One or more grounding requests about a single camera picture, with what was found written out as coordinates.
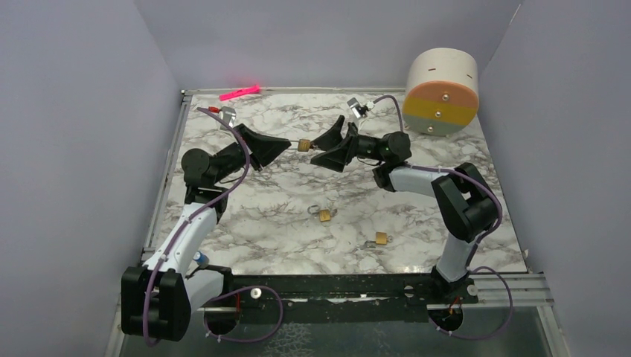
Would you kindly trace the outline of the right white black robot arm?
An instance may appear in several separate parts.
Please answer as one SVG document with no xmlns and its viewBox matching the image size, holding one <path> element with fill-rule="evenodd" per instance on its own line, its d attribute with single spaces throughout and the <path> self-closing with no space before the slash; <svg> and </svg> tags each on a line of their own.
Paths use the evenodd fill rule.
<svg viewBox="0 0 631 357">
<path fill-rule="evenodd" d="M 475 165 L 455 169 L 414 166 L 409 135 L 397 131 L 381 138 L 361 135 L 354 123 L 342 133 L 344 117 L 311 142 L 318 155 L 310 163 L 342 172 L 353 159 L 374 160 L 377 186 L 388 192 L 416 193 L 435 198 L 449 232 L 442 256 L 432 268 L 430 295 L 446 303 L 469 276 L 470 262 L 480 242 L 501 224 L 502 206 Z"/>
</svg>

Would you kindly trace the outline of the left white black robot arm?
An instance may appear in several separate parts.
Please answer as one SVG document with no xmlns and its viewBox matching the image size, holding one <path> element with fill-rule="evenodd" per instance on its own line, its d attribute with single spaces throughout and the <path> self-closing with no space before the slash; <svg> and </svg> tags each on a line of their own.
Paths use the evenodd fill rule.
<svg viewBox="0 0 631 357">
<path fill-rule="evenodd" d="M 234 143 L 210 154 L 193 148 L 184 153 L 181 166 L 185 202 L 176 227 L 156 252 L 139 266 L 126 269 L 121 278 L 121 330 L 126 335 L 157 341 L 180 341 L 192 313 L 209 300 L 222 306 L 231 301 L 234 286 L 226 280 L 227 268 L 209 268 L 187 276 L 193 261 L 201 263 L 202 241 L 220 222 L 234 187 L 219 187 L 227 176 L 261 170 L 289 149 L 291 142 L 256 133 L 240 124 L 231 132 Z"/>
</svg>

